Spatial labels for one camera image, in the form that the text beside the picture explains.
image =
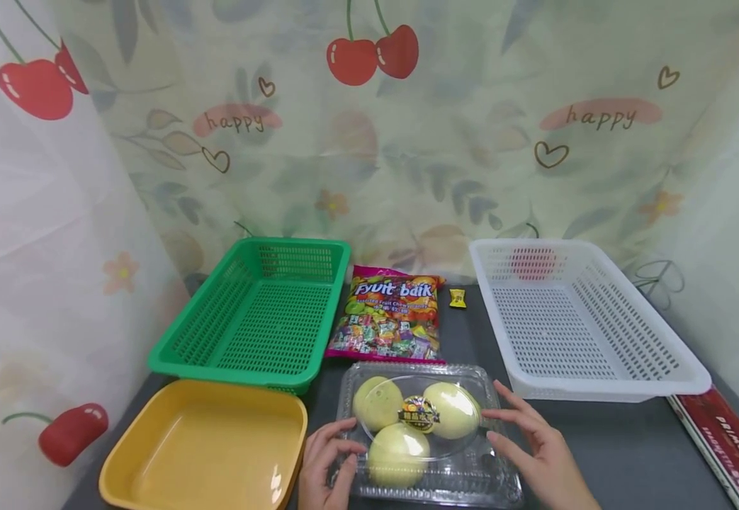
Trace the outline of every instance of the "clear plastic lid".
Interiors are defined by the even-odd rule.
[[[482,408],[498,408],[488,376],[469,365],[360,362],[344,375],[338,418],[357,417],[348,439],[368,446],[353,493],[384,499],[513,509],[514,467],[494,453]]]

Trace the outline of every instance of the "yellow plastic tray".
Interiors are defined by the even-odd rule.
[[[106,458],[100,494],[131,510],[279,510],[307,429],[297,397],[180,380],[145,405]]]

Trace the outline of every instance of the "white plastic basket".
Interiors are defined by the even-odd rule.
[[[709,390],[701,361],[598,246],[481,239],[470,251],[520,397],[643,402]]]

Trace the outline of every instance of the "basket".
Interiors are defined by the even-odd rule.
[[[481,239],[470,251],[520,397],[643,402],[709,390],[701,362],[598,246]]]
[[[237,242],[151,351],[154,372],[303,395],[317,375],[349,262],[346,242]]]

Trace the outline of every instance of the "hand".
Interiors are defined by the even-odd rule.
[[[355,454],[367,451],[366,447],[355,441],[337,439],[338,433],[352,429],[355,418],[342,419],[326,424],[310,437],[304,450],[304,460],[298,476],[299,510],[346,510],[349,503],[349,488],[358,469]],[[339,453],[351,454],[338,471],[335,484],[327,487],[327,471]]]
[[[534,494],[552,510],[600,510],[562,433],[502,382],[494,381],[494,387],[513,409],[484,409],[483,417],[519,425],[534,456],[507,437],[488,431],[494,451],[514,463]]]

